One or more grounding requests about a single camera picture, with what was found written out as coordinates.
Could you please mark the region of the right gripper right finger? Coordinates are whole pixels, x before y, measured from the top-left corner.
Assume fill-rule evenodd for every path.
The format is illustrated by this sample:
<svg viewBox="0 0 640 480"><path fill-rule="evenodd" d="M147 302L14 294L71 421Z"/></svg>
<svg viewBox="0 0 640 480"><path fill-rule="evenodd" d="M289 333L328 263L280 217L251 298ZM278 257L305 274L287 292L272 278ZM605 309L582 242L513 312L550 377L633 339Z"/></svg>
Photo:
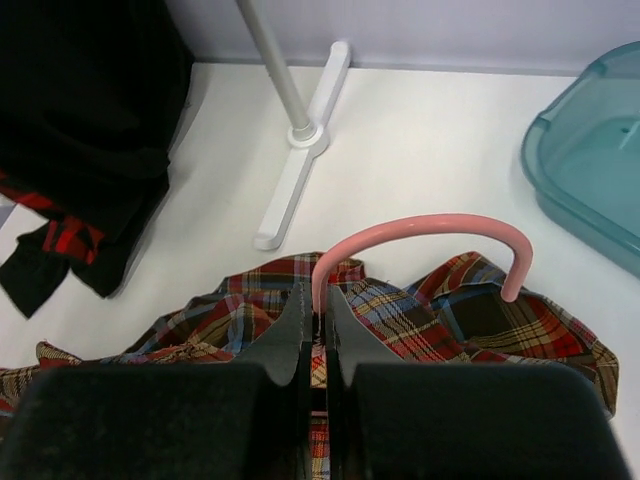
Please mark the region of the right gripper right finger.
<svg viewBox="0 0 640 480"><path fill-rule="evenodd" d="M627 479L589 382L561 365L408 363L337 288L325 316L334 479Z"/></svg>

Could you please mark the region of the brown multicolour plaid shirt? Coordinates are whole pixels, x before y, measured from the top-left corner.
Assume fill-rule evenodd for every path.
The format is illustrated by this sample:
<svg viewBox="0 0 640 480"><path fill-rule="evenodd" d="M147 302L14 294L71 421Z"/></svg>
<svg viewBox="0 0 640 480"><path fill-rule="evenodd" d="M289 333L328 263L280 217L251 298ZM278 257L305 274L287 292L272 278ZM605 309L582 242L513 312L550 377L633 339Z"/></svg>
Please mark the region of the brown multicolour plaid shirt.
<svg viewBox="0 0 640 480"><path fill-rule="evenodd" d="M213 292L160 317L116 356L124 364L228 361L281 315L289 293L308 282L320 254L273 260L225 278ZM587 378L608 415L617 407L619 362L585 325L541 294L503 301L505 275L476 252L457 255L399 288L341 261L329 281L358 320L407 361L568 366Z"/></svg>

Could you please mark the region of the pink wire hanger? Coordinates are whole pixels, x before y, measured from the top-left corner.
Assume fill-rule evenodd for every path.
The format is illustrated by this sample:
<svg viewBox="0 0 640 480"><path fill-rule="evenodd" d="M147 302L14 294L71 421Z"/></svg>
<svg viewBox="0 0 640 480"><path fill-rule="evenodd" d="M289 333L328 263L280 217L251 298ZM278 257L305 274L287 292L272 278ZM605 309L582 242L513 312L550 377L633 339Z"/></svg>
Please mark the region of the pink wire hanger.
<svg viewBox="0 0 640 480"><path fill-rule="evenodd" d="M531 243L521 231L505 222L472 214L431 214L397 219L347 237L322 255L316 264L312 273L311 298L323 342L329 342L328 334L331 331L326 314L329 276L341 261L387 242L440 234L479 235L509 247L513 260L501 287L501 297L507 302L515 301L533 259Z"/></svg>

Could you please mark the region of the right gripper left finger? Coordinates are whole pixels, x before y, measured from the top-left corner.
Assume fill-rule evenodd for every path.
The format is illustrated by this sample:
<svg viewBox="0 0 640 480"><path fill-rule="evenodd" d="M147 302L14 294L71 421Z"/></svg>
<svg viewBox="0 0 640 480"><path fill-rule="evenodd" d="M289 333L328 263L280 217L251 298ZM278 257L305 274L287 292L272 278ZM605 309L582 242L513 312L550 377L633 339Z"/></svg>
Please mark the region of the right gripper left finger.
<svg viewBox="0 0 640 480"><path fill-rule="evenodd" d="M93 364L37 376L5 479L308 479L310 295L228 362Z"/></svg>

